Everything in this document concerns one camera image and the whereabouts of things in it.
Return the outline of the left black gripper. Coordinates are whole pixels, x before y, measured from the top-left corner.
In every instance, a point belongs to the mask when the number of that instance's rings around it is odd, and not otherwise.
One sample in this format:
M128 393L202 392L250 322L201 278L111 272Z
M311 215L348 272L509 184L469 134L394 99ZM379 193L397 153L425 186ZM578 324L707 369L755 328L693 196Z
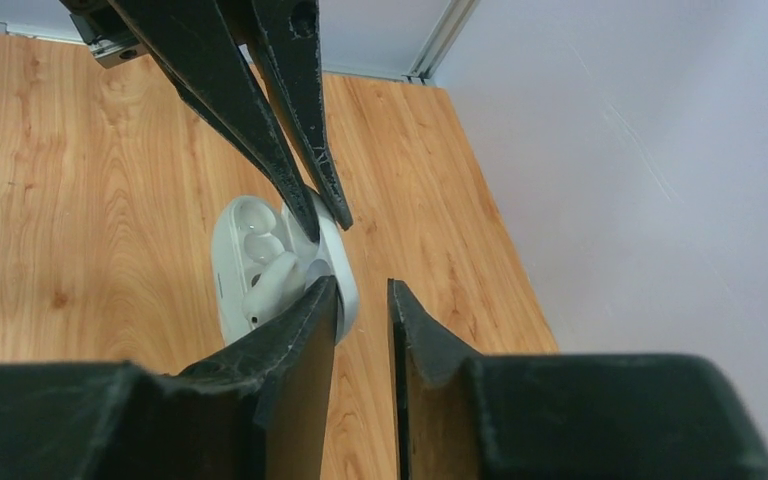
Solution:
M218 1L60 3L105 69L149 51L182 100L264 173L307 238L320 240L314 200Z

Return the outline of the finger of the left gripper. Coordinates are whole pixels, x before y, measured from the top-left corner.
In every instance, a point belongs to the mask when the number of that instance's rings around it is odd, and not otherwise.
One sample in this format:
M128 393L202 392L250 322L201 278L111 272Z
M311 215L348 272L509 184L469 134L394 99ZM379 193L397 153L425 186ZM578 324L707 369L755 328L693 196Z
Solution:
M330 150L317 1L226 1L232 35L244 44L265 82L277 120L332 218L349 229L350 206Z

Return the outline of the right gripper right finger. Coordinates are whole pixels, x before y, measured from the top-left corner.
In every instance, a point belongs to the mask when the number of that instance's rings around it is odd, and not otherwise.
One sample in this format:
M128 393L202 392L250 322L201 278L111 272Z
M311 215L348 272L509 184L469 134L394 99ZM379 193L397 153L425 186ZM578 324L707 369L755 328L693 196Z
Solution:
M403 479L768 479L768 447L711 361L491 355L387 285Z

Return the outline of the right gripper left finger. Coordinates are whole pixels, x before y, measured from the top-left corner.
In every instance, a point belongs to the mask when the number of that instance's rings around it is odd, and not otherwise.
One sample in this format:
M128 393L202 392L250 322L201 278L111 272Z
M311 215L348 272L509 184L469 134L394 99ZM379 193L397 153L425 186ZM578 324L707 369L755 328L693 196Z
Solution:
M176 375L0 364L0 479L316 479L337 313L327 276Z

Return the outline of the white earbud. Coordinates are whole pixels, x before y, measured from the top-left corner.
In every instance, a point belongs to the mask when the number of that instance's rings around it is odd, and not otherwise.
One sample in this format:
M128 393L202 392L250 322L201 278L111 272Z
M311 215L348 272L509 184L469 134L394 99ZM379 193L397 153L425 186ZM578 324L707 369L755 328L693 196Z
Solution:
M241 264L240 307L245 320L256 328L282 312L284 303L304 288L305 281L285 216L258 197L244 196L231 208L231 220Z

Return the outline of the white earbud charging case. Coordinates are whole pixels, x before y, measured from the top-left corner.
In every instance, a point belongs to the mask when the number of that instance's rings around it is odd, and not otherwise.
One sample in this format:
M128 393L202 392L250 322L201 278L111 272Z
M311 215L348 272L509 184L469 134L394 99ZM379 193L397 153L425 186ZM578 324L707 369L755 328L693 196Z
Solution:
M337 281L335 341L352 329L359 291L338 225L313 193L320 239L313 242L287 205L274 208L257 196L239 196L213 229L211 258L219 325L229 345L279 316L313 283Z

